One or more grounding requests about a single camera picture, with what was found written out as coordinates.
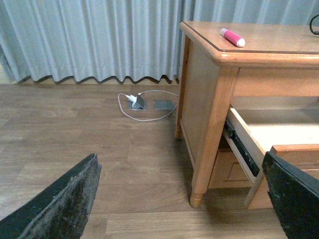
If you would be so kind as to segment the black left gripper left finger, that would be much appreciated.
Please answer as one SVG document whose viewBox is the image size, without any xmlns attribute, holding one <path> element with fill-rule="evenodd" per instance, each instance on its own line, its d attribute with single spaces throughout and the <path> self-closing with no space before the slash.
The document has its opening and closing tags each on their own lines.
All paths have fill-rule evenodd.
<svg viewBox="0 0 319 239">
<path fill-rule="evenodd" d="M 89 154 L 0 222 L 2 239 L 79 239 L 96 197 L 102 166 Z"/>
</svg>

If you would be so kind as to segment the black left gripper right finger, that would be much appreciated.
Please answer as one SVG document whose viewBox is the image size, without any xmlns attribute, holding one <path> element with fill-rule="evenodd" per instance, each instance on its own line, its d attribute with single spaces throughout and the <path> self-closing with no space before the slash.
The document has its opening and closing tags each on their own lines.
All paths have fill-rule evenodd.
<svg viewBox="0 0 319 239">
<path fill-rule="evenodd" d="M 319 180 L 266 152 L 263 163 L 268 195 L 289 239 L 319 237 Z"/>
</svg>

